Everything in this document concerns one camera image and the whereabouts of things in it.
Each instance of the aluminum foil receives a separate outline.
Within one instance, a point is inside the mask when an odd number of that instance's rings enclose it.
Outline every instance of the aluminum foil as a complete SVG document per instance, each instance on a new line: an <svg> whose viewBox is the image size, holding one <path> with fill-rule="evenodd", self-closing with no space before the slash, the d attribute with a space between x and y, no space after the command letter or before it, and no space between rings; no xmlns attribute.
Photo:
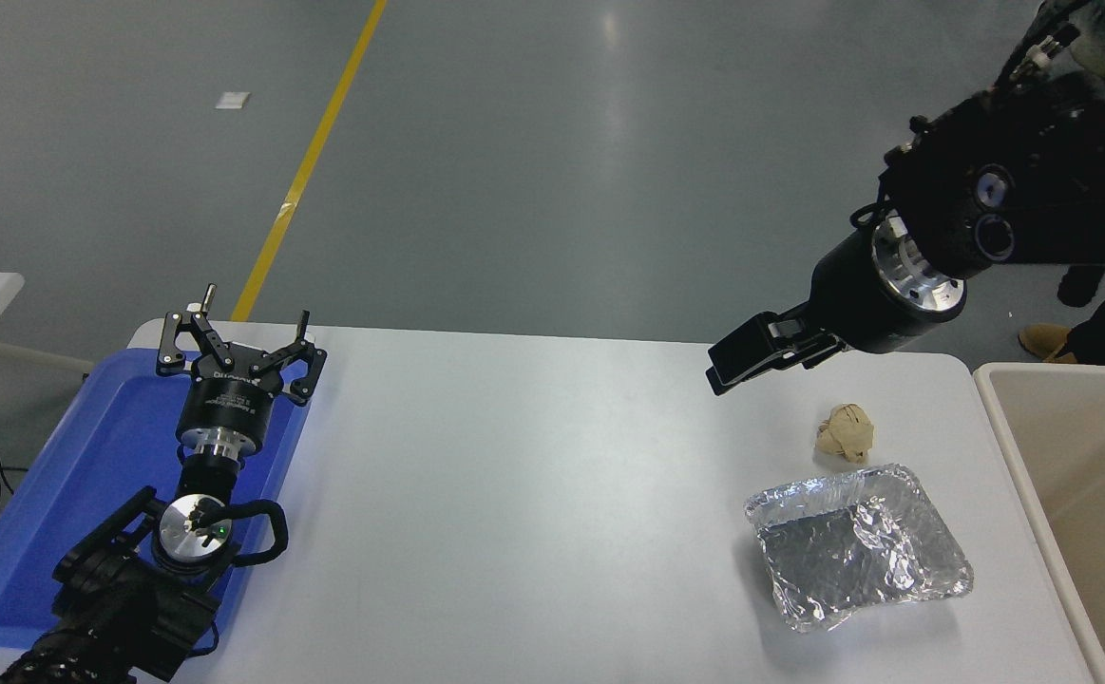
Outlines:
<svg viewBox="0 0 1105 684"><path fill-rule="evenodd" d="M884 464L792 482L747 502L772 598L798 632L861 607L964 597L974 570L912 471Z"/></svg>

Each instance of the floor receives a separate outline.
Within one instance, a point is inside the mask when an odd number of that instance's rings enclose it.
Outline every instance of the floor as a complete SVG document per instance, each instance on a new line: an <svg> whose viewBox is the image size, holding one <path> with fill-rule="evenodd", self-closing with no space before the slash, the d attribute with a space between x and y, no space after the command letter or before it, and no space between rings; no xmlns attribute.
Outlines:
<svg viewBox="0 0 1105 684"><path fill-rule="evenodd" d="M0 341L98 360L210 281L230 316L370 9L0 3L0 270L27 280ZM986 86L1031 14L392 0L251 319L715 343L807 298L907 118ZM912 349L1027 360L1020 325L1087 315L1060 276L992 270ZM12 462L78 380L0 362Z"/></svg>

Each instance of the crumpled paper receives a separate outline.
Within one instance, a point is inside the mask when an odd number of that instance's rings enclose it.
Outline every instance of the crumpled paper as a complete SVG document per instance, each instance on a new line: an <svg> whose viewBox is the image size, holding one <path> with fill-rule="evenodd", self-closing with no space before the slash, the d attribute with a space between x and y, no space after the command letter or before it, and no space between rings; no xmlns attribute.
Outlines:
<svg viewBox="0 0 1105 684"><path fill-rule="evenodd" d="M818 425L813 445L827 454L843 456L854 464L869 463L873 448L873 422L864 409L855 403L843 403L831 411L830 419Z"/></svg>

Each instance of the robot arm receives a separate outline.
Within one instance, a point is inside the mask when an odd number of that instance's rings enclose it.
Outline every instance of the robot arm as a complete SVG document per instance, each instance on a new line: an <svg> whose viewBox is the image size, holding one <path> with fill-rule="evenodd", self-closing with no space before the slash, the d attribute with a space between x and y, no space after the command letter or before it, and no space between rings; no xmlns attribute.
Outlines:
<svg viewBox="0 0 1105 684"><path fill-rule="evenodd" d="M232 567L269 562L286 550L282 507L231 504L231 493L243 459L265 442L274 399L304 406L325 350L306 339L308 312L295 341L273 354L222 341L206 320L212 298L210 285L200 303L168 313L156 359L158 376L190 376L176 428L182 469L175 494L160 501L144 486L66 553L53 571L62 585L53 602L60 620L0 675L0 684L126 684L135 681L131 667L170 681L186 659L213 650L196 649L206 632L213 631L218 645L214 585ZM176 347L181 334L199 346L191 362ZM293 362L306 362L306 373L286 383L282 370ZM269 518L274 544L240 554L232 525L257 515ZM154 562L139 555L144 545Z"/></svg>
<svg viewBox="0 0 1105 684"><path fill-rule="evenodd" d="M991 265L1105 264L1105 78L1046 77L1078 35L1064 19L1085 4L1043 8L1042 33L1000 85L912 118L914 138L885 155L877 200L817 264L808 302L760 313L709 348L716 394L849 348L896 349L955 319L966 278Z"/></svg>

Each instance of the shoe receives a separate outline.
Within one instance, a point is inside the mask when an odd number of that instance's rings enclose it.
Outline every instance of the shoe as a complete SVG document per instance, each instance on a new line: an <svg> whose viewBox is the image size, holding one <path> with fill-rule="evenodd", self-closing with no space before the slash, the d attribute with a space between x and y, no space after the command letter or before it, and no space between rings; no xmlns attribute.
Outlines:
<svg viewBox="0 0 1105 684"><path fill-rule="evenodd" d="M1017 341L1025 348L1030 355L1038 356L1043 361L1055 355L1055 351L1063 348L1067 343L1067 335L1071 328L1064 325L1052 323L1038 323L1027 325L1017 334Z"/></svg>
<svg viewBox="0 0 1105 684"><path fill-rule="evenodd" d="M1017 334L1017 341L1030 355L1038 356L1048 364L1078 364L1076 356L1072 351L1060 355L1063 346L1067 343L1067 335L1071 328L1052 323L1038 323L1027 325Z"/></svg>

